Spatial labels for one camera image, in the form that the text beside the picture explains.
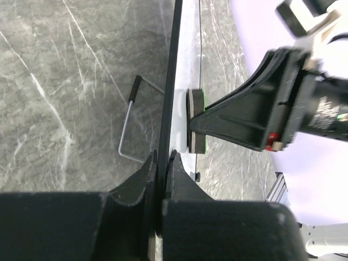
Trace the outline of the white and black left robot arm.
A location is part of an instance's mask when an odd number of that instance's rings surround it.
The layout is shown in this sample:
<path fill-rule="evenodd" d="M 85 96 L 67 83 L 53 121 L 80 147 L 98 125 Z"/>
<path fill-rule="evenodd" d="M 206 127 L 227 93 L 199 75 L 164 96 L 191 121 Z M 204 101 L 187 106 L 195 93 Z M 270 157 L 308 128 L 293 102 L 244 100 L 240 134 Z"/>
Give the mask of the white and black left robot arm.
<path fill-rule="evenodd" d="M 119 201 L 154 206 L 165 260 L 309 260 L 347 254 L 347 224 L 295 221 L 274 201 L 217 201 L 186 173 L 173 152 L 164 193 L 152 171 L 136 172 L 111 191 Z"/>

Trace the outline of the green whiteboard eraser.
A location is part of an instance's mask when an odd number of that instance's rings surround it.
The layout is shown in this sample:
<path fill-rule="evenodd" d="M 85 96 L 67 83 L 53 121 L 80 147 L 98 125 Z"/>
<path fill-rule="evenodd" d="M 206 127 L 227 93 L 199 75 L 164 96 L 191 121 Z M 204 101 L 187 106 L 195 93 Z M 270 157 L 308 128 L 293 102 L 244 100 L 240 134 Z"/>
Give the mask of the green whiteboard eraser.
<path fill-rule="evenodd" d="M 186 95 L 187 145 L 189 153 L 206 153 L 206 135 L 200 130 L 199 120 L 205 112 L 205 95 L 202 89 L 189 89 Z"/>

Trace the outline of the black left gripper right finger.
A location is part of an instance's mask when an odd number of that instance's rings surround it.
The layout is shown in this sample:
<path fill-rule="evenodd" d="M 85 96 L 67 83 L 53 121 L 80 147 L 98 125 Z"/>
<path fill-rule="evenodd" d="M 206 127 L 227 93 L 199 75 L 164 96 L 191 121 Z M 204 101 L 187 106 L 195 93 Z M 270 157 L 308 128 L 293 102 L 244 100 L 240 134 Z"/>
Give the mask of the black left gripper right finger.
<path fill-rule="evenodd" d="M 164 198 L 179 201 L 213 201 L 186 173 L 181 154 L 176 150 L 171 153 L 169 159 Z"/>

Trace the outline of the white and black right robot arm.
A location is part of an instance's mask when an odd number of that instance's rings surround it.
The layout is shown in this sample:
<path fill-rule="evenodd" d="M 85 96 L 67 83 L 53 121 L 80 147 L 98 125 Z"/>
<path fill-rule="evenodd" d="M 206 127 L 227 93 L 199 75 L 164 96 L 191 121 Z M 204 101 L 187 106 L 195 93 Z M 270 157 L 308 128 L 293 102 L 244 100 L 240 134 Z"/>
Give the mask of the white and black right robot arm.
<path fill-rule="evenodd" d="M 345 36 L 347 3 L 283 1 L 276 11 L 295 44 L 267 51 L 242 86 L 209 106 L 201 89 L 188 90 L 189 152 L 204 154 L 206 136 L 273 152 L 297 132 L 347 141 L 347 80 L 319 69 L 324 48 Z"/>

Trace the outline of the white whiteboard with black frame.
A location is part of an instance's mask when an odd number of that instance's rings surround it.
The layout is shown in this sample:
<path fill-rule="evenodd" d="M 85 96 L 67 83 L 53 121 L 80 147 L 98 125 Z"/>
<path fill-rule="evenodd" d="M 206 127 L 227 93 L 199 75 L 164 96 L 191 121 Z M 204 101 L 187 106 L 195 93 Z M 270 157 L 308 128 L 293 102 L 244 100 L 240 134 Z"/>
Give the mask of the white whiteboard with black frame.
<path fill-rule="evenodd" d="M 187 146 L 186 98 L 188 90 L 201 87 L 201 58 L 201 2 L 175 1 L 158 151 L 156 192 L 160 201 L 165 196 L 173 151 L 181 155 L 191 178 L 196 172 L 197 155 Z"/>

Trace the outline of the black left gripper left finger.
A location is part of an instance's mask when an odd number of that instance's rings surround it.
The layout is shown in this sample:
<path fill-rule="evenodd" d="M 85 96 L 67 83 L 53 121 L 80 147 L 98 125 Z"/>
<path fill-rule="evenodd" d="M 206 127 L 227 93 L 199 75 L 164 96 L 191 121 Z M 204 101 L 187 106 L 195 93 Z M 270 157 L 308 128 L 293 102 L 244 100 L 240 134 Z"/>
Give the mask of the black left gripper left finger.
<path fill-rule="evenodd" d="M 156 173 L 157 151 L 154 150 L 141 168 L 111 190 L 110 194 L 118 203 L 124 206 L 135 206 L 144 199 L 147 188 L 156 183 Z"/>

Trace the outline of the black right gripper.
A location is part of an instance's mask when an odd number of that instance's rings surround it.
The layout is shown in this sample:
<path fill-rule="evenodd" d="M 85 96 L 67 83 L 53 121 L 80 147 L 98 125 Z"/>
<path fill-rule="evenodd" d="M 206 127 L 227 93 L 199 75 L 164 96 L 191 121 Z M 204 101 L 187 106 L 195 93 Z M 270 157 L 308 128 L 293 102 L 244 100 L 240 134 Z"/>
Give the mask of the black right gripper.
<path fill-rule="evenodd" d="M 297 132 L 346 142 L 347 79 L 304 69 L 307 57 L 295 49 L 267 51 L 244 84 L 205 108 L 200 130 L 273 152 L 285 149 Z"/>

